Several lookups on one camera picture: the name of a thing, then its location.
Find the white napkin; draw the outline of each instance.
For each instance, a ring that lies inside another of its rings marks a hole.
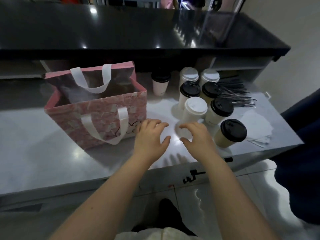
[[[263,148],[270,143],[273,127],[265,117],[251,109],[244,113],[240,121],[247,128],[247,141]]]

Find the white countertop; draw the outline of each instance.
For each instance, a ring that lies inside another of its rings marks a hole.
[[[168,122],[169,127],[161,138],[172,136],[168,150],[150,169],[195,162],[179,140],[178,79],[170,82],[164,97],[155,97],[150,74],[138,73],[137,76],[148,89],[147,117]],[[267,148],[248,141],[236,143],[220,150],[221,156],[302,144],[266,97],[254,85],[250,91],[258,100],[256,108],[235,108],[230,118],[239,119],[247,110],[255,109],[274,127],[272,140]],[[124,139],[118,145],[82,150],[44,113],[43,106],[49,96],[50,90],[42,80],[3,81],[0,86],[0,195],[106,178],[132,154],[134,138]]]

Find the left hand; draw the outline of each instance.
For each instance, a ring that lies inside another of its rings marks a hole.
[[[160,142],[160,135],[168,123],[161,120],[146,119],[136,129],[133,155],[142,160],[147,160],[150,166],[157,161],[167,150],[171,136]]]

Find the forearm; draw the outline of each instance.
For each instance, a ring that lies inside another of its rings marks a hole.
[[[148,162],[131,157],[54,233],[50,240],[114,239]]]
[[[224,240],[279,239],[219,156],[203,160]]]

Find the hand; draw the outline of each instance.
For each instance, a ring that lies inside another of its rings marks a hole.
[[[157,161],[167,150],[171,136],[167,136],[160,142],[160,135],[168,123],[161,120],[146,119],[136,129],[136,140],[134,142],[134,156],[147,160],[150,166]]]
[[[193,122],[182,124],[179,128],[188,129],[191,132],[193,136],[192,142],[184,137],[180,138],[180,141],[183,142],[188,152],[195,160],[203,164],[205,160],[220,157],[216,145],[204,124]]]

